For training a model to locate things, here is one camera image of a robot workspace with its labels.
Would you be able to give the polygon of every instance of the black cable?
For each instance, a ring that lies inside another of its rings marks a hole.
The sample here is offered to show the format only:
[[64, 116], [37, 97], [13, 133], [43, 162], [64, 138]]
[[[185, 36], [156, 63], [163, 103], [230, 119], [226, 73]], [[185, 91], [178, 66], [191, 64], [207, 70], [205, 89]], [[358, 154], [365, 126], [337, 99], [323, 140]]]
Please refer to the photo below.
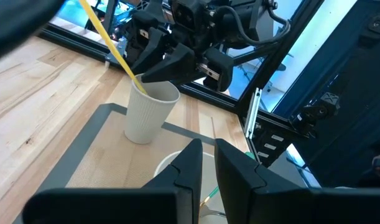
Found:
[[262, 40], [262, 41], [256, 41], [256, 40], [252, 40], [251, 38], [249, 38], [246, 34], [245, 34], [245, 31], [244, 31], [244, 27], [242, 26], [242, 23], [241, 23], [241, 19], [239, 18], [237, 12], [232, 8], [232, 7], [229, 7], [229, 6], [220, 6], [217, 10], [216, 10], [216, 16], [221, 16], [223, 17], [226, 12], [229, 12], [231, 13], [233, 16], [234, 16], [234, 19], [237, 23], [237, 27], [238, 27], [238, 31], [239, 31], [239, 34], [240, 36], [244, 39], [244, 41], [249, 44], [249, 45], [252, 45], [252, 46], [259, 46], [259, 45], [264, 45], [264, 44], [271, 44], [271, 43], [275, 43], [275, 42], [278, 42], [279, 40], [281, 40], [285, 35], [287, 35], [290, 31], [290, 23], [288, 20], [285, 20], [277, 15], [274, 14], [273, 12], [273, 8], [272, 7], [268, 7], [267, 8], [267, 11], [269, 12], [269, 15], [270, 17], [277, 21], [278, 23], [284, 25], [284, 30], [274, 36], [273, 38], [271, 39], [268, 39], [268, 40]]

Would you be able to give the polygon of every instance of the yellow straw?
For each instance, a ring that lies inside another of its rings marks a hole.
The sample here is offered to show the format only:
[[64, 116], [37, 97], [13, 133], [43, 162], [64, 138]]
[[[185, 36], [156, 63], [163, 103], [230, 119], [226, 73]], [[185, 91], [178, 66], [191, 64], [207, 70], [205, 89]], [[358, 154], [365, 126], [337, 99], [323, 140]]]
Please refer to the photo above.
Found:
[[130, 76], [130, 78], [134, 81], [134, 84], [136, 84], [137, 88], [142, 91], [144, 94], [147, 94], [146, 90], [141, 86], [140, 82], [134, 78], [134, 74], [132, 70], [130, 70], [129, 66], [123, 60], [121, 54], [116, 49], [115, 45], [113, 44], [112, 40], [109, 38], [109, 35], [105, 31], [103, 25], [101, 25], [101, 22], [98, 20], [95, 12], [93, 12], [91, 6], [86, 2], [86, 0], [79, 0], [80, 4], [82, 5], [83, 9], [86, 11], [91, 23], [98, 31], [99, 35], [104, 39], [105, 44], [111, 51], [111, 53], [114, 55], [116, 60], [122, 65], [123, 69], [125, 69], [126, 73]]

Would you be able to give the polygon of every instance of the gray tape border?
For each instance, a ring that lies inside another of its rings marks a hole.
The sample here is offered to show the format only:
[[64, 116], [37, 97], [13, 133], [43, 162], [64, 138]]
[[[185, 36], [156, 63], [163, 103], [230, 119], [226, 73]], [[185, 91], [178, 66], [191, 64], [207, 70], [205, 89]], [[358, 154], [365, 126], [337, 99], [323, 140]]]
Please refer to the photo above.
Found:
[[[112, 111], [126, 115], [127, 108], [115, 103], [99, 105], [96, 111], [86, 122], [84, 127], [78, 133], [76, 138], [70, 144], [68, 149], [64, 152], [63, 156], [39, 186], [36, 193], [47, 189], [64, 188], [68, 184], [71, 176], [78, 168], [79, 163], [82, 161], [86, 152], [89, 150], [90, 145], [95, 140], [97, 134], [105, 124], [108, 116]], [[174, 124], [165, 122], [162, 125], [162, 128], [188, 138], [201, 139], [202, 142], [211, 146], [215, 145], [214, 139], [195, 133], [193, 131], [189, 131], [185, 128], [181, 128]], [[21, 213], [14, 220], [13, 224], [22, 224]]]

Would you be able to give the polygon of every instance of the wooden table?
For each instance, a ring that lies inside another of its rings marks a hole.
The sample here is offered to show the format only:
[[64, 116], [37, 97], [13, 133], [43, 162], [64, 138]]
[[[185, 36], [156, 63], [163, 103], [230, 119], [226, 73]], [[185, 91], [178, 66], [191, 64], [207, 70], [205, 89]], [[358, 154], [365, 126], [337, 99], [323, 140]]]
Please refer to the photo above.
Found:
[[[39, 38], [0, 60], [0, 223], [11, 223], [100, 105], [127, 106], [122, 71]], [[248, 151], [238, 117], [182, 95], [167, 122]]]

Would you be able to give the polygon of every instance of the ribbed paper cup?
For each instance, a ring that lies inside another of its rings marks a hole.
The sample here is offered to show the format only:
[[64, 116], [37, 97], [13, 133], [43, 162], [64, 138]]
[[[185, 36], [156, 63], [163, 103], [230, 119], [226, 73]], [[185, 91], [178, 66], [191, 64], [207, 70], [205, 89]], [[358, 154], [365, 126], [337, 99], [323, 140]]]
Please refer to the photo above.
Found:
[[148, 144], [158, 135], [162, 124], [180, 99], [180, 92], [170, 82], [143, 83], [141, 76], [136, 75], [136, 78], [148, 95], [143, 94], [132, 81], [124, 133], [136, 144]]

